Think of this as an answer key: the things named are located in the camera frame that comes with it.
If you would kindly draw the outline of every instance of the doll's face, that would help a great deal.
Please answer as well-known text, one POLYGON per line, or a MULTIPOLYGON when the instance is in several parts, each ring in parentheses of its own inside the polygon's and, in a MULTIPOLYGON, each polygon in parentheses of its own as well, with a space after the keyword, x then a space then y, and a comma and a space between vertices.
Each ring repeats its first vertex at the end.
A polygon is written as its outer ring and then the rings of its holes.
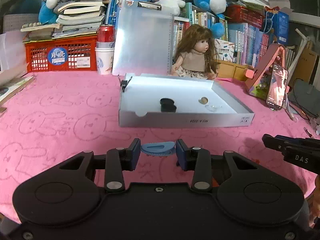
POLYGON ((208 43, 208 40, 201 40, 201 41, 198 41, 194 48, 194 50, 198 51, 198 52, 201 52, 201 53, 205 53, 208 49, 209 49, 209 43, 208 43))

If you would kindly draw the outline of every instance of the doll's brown curly hair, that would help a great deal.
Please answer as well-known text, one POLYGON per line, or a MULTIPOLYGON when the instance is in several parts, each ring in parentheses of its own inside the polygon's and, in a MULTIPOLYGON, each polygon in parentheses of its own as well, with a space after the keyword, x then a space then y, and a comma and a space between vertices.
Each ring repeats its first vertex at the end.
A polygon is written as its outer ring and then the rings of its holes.
POLYGON ((212 32, 208 28, 204 28, 198 24, 191 25, 183 34, 181 41, 178 44, 176 55, 177 61, 181 52, 191 52, 191 49, 198 41, 208 40, 209 49, 204 54, 205 72, 210 73, 210 69, 217 73, 216 48, 214 46, 214 38, 212 32))

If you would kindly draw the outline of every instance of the blue box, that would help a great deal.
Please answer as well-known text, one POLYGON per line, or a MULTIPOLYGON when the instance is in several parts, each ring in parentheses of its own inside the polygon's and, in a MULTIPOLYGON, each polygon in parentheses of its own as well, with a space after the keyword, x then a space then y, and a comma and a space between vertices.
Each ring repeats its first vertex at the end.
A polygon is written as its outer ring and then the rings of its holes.
MULTIPOLYGON (((268 19, 271 19, 272 16, 272 13, 267 14, 268 19)), ((279 11, 274 15, 272 23, 272 27, 275 30, 274 34, 277 37, 278 42, 280 44, 287 45, 289 33, 289 15, 279 11)))

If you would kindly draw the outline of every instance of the phone stand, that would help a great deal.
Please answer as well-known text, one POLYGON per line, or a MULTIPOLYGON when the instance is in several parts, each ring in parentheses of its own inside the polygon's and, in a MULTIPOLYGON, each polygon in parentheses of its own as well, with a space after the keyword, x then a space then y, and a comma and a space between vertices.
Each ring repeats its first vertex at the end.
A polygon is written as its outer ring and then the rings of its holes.
POLYGON ((281 44, 270 44, 267 52, 258 62, 258 65, 254 70, 248 69, 245 76, 248 78, 245 81, 246 88, 249 95, 267 100, 270 82, 265 82, 262 79, 264 73, 269 71, 269 68, 273 63, 277 63, 281 67, 285 68, 285 47, 281 44))

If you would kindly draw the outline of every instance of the white pipe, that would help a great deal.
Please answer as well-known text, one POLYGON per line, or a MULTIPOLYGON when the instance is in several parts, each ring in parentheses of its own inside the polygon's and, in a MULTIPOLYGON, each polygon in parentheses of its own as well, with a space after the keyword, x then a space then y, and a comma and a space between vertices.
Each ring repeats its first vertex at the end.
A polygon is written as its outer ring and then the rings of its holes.
POLYGON ((299 60, 299 58, 300 58, 300 56, 302 54, 302 51, 303 51, 304 47, 306 46, 307 42, 310 41, 310 38, 306 37, 305 35, 303 35, 302 32, 299 31, 298 29, 296 29, 296 32, 301 36, 302 41, 301 41, 301 44, 299 46, 298 53, 297 53, 296 57, 294 58, 294 61, 292 62, 291 66, 289 67, 287 84, 289 84, 289 81, 292 78, 293 72, 296 69, 298 60, 299 60))

